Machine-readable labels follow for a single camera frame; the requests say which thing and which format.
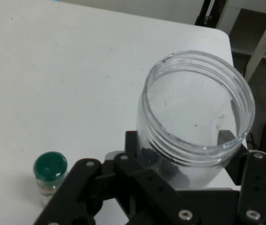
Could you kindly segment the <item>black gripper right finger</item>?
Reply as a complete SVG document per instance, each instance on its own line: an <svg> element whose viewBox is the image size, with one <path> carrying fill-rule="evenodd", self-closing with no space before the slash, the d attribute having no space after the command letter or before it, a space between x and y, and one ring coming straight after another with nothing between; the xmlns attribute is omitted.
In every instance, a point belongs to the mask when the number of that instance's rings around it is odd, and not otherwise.
<svg viewBox="0 0 266 225"><path fill-rule="evenodd" d="M218 224L266 225L266 154L241 145L225 170L240 190L218 191Z"/></svg>

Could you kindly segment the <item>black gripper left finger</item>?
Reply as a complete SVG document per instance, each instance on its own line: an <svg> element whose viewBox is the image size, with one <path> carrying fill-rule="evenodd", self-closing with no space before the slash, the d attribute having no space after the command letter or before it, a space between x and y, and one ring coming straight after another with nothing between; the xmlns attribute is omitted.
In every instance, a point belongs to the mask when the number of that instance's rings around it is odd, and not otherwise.
<svg viewBox="0 0 266 225"><path fill-rule="evenodd" d="M116 199L130 225L199 225L196 209L136 158L137 133L125 149L101 163L81 159L36 220L37 225L93 225L103 202Z"/></svg>

